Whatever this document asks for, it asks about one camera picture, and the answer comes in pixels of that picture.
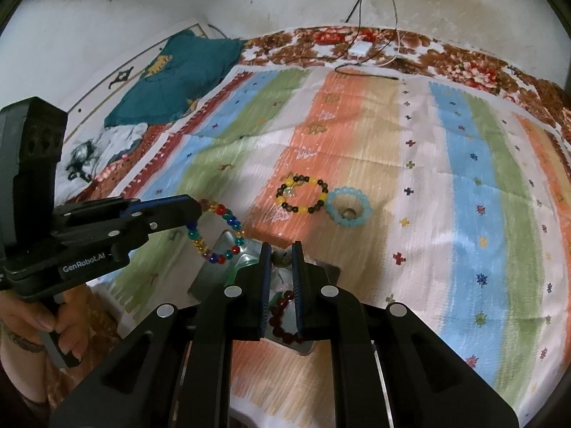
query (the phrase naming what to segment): green bead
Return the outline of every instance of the green bead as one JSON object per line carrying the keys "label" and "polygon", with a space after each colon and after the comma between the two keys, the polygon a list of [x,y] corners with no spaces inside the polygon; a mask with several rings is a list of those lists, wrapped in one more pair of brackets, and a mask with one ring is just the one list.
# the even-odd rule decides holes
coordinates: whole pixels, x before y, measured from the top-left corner
{"label": "green bead", "polygon": [[189,230],[188,231],[188,238],[191,240],[198,240],[201,237],[201,234],[198,233],[198,230]]}

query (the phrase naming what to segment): light blue beaded bracelet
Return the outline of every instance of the light blue beaded bracelet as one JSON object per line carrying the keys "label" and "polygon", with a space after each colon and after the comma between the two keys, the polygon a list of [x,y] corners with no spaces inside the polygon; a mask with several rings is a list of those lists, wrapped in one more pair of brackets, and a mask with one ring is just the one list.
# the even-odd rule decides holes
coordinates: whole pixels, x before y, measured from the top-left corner
{"label": "light blue beaded bracelet", "polygon": [[[359,203],[361,203],[361,206],[363,207],[363,213],[359,217],[351,220],[344,218],[341,216],[341,214],[339,214],[339,211],[333,206],[333,200],[335,200],[335,198],[341,194],[350,194],[359,200]],[[353,187],[335,188],[334,190],[330,191],[329,197],[325,202],[325,209],[330,217],[335,221],[335,223],[343,227],[354,227],[364,224],[372,212],[369,198],[367,198],[366,194],[364,194],[361,190],[357,190]]]}

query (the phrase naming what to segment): striped blanket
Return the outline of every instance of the striped blanket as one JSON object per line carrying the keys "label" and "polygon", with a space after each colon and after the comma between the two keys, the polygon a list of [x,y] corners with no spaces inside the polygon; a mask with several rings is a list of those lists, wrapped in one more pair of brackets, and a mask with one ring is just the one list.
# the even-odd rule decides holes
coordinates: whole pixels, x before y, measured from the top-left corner
{"label": "striped blanket", "polygon": [[[231,208],[246,235],[341,268],[362,302],[407,304],[516,410],[522,425],[569,362],[570,169],[559,136],[518,106],[424,76],[236,67],[113,194],[187,193]],[[363,191],[364,226],[275,204],[291,173]],[[301,187],[298,201],[315,198]],[[224,228],[201,219],[209,244]],[[186,290],[203,259],[184,232],[155,234],[103,279],[139,322]],[[333,426],[327,343],[299,356],[237,342],[231,406],[260,427]]]}

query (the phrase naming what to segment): teal cloth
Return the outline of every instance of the teal cloth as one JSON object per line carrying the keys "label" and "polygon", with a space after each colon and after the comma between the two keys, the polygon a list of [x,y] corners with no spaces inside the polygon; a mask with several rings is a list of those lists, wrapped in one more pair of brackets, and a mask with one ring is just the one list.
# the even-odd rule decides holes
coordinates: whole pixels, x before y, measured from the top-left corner
{"label": "teal cloth", "polygon": [[105,127],[177,120],[188,110],[189,101],[206,95],[226,76],[238,62],[243,44],[203,39],[191,30],[173,35],[106,117]]}

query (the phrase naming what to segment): person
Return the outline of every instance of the person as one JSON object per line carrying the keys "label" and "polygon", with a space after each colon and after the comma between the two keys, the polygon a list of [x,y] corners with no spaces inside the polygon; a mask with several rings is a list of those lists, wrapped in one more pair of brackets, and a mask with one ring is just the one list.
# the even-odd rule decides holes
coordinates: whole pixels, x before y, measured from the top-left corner
{"label": "person", "polygon": [[[116,323],[87,285],[63,293],[56,316],[41,303],[29,304],[13,291],[0,291],[0,363],[26,405],[42,422],[55,406],[119,341]],[[60,334],[58,345],[80,365],[55,368],[38,330]]]}

